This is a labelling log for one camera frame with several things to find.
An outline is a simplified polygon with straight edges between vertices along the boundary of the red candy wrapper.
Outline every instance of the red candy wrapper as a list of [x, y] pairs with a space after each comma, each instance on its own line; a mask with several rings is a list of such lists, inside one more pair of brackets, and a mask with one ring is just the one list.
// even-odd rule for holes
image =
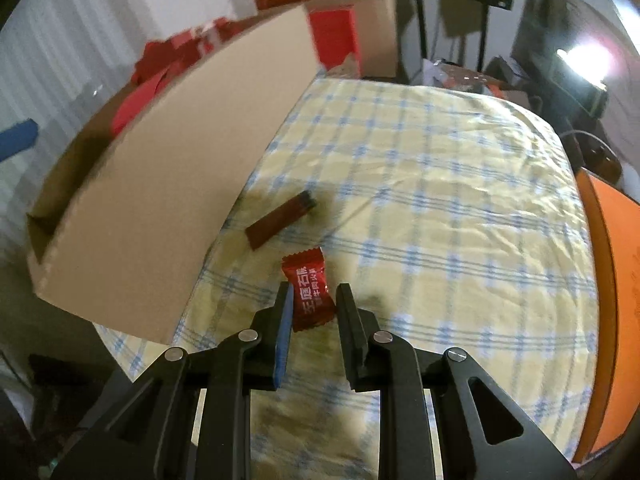
[[335, 315], [326, 286], [320, 247], [282, 259], [282, 272], [293, 285], [293, 332], [324, 325]]

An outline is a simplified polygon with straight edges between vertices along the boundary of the wall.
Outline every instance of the wall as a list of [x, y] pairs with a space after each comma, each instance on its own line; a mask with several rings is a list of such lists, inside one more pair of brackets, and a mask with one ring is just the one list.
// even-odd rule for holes
[[[89, 322], [32, 293], [24, 215], [66, 144], [129, 78], [145, 41], [170, 25], [129, 0], [21, 0], [0, 30], [0, 130], [27, 118], [40, 127], [34, 148], [0, 163], [0, 348], [21, 371], [31, 353], [114, 365]], [[4, 368], [0, 387], [18, 393]]]
[[[524, 1], [514, 0], [512, 10], [490, 9], [485, 62], [494, 56], [510, 54]], [[609, 0], [585, 1], [622, 28]], [[445, 58], [475, 69], [480, 41], [480, 5], [471, 0], [424, 0], [424, 7], [429, 58]], [[405, 31], [407, 37], [401, 37], [403, 59], [408, 63], [406, 71], [410, 75], [419, 66], [416, 47], [412, 46], [417, 38], [416, 30], [417, 22], [413, 17]]]

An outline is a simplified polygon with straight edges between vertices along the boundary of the metal screw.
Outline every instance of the metal screw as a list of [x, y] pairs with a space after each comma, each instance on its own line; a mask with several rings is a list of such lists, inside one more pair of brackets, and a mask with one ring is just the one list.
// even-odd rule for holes
[[373, 335], [373, 341], [375, 341], [376, 343], [391, 343], [393, 341], [394, 337], [391, 333], [387, 332], [386, 330], [378, 330], [374, 335]]
[[462, 348], [456, 347], [456, 348], [450, 348], [449, 350], [447, 350], [447, 357], [452, 361], [461, 363], [468, 357], [468, 355]]
[[238, 334], [238, 339], [240, 341], [244, 341], [245, 343], [248, 343], [249, 341], [255, 341], [256, 339], [258, 339], [258, 333], [252, 328], [245, 328]]
[[183, 356], [184, 356], [184, 350], [182, 348], [178, 348], [177, 346], [169, 348], [164, 353], [164, 358], [167, 361], [179, 361], [180, 359], [183, 358]]

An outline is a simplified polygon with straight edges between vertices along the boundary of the bright light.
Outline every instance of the bright light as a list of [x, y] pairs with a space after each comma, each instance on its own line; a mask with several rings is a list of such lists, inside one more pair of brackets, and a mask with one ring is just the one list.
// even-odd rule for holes
[[558, 50], [567, 65], [589, 83], [603, 88], [602, 80], [609, 73], [611, 54], [597, 43], [574, 46], [569, 52]]

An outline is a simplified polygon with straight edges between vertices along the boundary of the bed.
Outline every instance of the bed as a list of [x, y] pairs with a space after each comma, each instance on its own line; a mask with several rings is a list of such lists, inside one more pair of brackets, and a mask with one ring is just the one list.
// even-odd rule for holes
[[[302, 189], [318, 207], [252, 252], [244, 228]], [[248, 327], [273, 303], [282, 257], [314, 246], [332, 293], [351, 283], [358, 306], [417, 348], [466, 349], [573, 456], [598, 303], [584, 211], [548, 124], [487, 96], [317, 79], [230, 212], [174, 346], [212, 348]], [[132, 380], [166, 349], [96, 328]], [[293, 334], [283, 386], [253, 400], [256, 478], [375, 476], [379, 396], [350, 392], [335, 321]]]

